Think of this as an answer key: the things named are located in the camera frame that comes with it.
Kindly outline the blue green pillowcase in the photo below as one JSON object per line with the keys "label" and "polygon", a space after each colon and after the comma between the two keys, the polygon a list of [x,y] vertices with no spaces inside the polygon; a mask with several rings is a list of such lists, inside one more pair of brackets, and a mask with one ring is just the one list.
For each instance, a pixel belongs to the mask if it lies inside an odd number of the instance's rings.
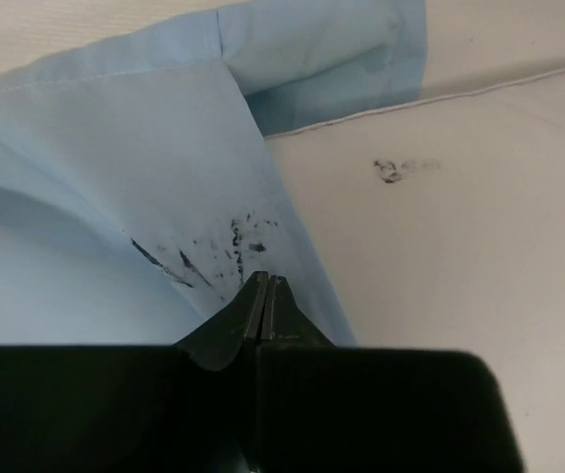
{"label": "blue green pillowcase", "polygon": [[168,344],[256,270],[349,323],[265,137],[414,101],[421,1],[250,1],[0,76],[0,345]]}

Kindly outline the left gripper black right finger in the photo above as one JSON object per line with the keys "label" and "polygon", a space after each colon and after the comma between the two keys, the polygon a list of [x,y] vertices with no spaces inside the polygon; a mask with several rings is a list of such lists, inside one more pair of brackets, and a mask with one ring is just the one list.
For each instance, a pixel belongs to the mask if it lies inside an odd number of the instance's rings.
{"label": "left gripper black right finger", "polygon": [[333,345],[269,283],[256,349],[262,472],[520,472],[501,388],[460,351]]}

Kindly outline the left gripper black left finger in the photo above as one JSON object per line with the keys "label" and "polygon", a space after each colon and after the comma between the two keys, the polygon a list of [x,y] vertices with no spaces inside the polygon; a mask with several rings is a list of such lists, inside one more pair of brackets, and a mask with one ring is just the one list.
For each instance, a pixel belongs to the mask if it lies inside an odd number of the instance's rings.
{"label": "left gripper black left finger", "polygon": [[197,465],[246,441],[268,276],[172,345],[0,346],[0,472]]}

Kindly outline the white pillow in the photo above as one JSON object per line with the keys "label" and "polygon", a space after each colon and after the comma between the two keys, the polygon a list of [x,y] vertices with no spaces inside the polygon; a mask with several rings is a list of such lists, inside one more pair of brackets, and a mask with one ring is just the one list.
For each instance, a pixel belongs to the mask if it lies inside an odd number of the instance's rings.
{"label": "white pillow", "polygon": [[[520,472],[565,472],[565,1],[421,1],[418,97],[268,135],[296,214],[370,349],[460,351],[501,388]],[[168,18],[235,5],[175,2]],[[120,28],[64,21],[0,43],[0,76],[158,23],[119,2]],[[246,441],[197,465],[123,472],[262,472]]]}

